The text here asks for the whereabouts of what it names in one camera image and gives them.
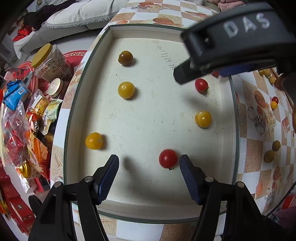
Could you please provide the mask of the blue snack packet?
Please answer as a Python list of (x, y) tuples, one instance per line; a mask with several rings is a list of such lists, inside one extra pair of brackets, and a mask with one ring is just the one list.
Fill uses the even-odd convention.
[(31, 95), (32, 93), (22, 80), (9, 81), (6, 86), (3, 102), (11, 111), (15, 111), (19, 101), (24, 102)]

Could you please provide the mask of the red cherry tomato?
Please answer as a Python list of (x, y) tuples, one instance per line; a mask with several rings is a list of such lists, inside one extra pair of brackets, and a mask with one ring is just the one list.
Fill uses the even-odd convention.
[(172, 149), (165, 149), (159, 155), (159, 164), (166, 169), (172, 169), (177, 164), (178, 156)]
[(195, 88), (199, 93), (206, 94), (209, 89), (209, 85), (203, 78), (198, 78), (195, 80)]
[(277, 96), (274, 96), (274, 97), (272, 98), (272, 101), (276, 102), (277, 104), (279, 103), (279, 100), (278, 100), (278, 97), (277, 97)]

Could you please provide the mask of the plastic jar yellow lid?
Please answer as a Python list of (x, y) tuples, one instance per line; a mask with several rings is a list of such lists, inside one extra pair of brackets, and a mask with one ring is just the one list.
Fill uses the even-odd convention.
[(71, 75), (71, 67), (57, 45), (44, 45), (34, 56), (31, 63), (35, 75), (48, 82)]

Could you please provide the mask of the white rectangular tray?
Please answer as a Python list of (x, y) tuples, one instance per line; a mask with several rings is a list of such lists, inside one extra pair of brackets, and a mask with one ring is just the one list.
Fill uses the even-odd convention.
[[(233, 82), (207, 75), (204, 95), (194, 82), (175, 82), (173, 69), (188, 58), (180, 33), (167, 26), (112, 25), (84, 60), (66, 131), (64, 182), (79, 182), (117, 155), (119, 170), (98, 207), (103, 215), (146, 223), (198, 218), (201, 207), (191, 199), (179, 166), (168, 170), (159, 164), (165, 149), (188, 155), (219, 182), (235, 182), (239, 124)], [(129, 65), (118, 62), (125, 50), (133, 55)], [(125, 81), (135, 86), (130, 99), (117, 91)], [(208, 128), (195, 123), (203, 110), (212, 116)], [(85, 145), (93, 132), (103, 137), (99, 150)]]

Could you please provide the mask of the olive green fruit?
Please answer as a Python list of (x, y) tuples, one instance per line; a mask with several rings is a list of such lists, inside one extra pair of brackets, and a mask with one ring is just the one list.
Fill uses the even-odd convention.
[(275, 151), (273, 150), (268, 150), (265, 154), (264, 154), (264, 161), (266, 163), (271, 163), (274, 160), (275, 157)]
[(276, 140), (273, 142), (273, 146), (272, 146), (272, 149), (273, 151), (277, 152), (281, 147), (281, 143), (279, 140)]

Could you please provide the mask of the dark olive cherry tomato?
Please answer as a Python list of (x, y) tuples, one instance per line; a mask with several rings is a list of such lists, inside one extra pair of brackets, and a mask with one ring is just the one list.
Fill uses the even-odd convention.
[(125, 50), (119, 54), (118, 62), (121, 65), (129, 65), (132, 63), (132, 61), (133, 61), (133, 55), (130, 51)]

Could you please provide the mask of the small jar white lid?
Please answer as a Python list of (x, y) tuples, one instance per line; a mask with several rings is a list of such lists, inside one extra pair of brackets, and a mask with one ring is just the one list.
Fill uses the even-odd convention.
[(60, 78), (54, 79), (48, 87), (48, 95), (52, 98), (64, 99), (68, 83)]

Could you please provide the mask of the white quilt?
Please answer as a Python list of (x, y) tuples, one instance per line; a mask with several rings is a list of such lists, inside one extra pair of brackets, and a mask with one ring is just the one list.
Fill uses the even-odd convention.
[(101, 29), (127, 3), (126, 0), (76, 2), (51, 15), (36, 32), (16, 41), (16, 56), (21, 59), (23, 54), (29, 54), (49, 42), (76, 33)]

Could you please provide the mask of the red snack bag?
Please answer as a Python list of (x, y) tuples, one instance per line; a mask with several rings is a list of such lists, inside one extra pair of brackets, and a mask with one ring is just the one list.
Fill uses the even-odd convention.
[(29, 158), (30, 127), (23, 102), (15, 111), (1, 105), (1, 161), (3, 165), (22, 166)]

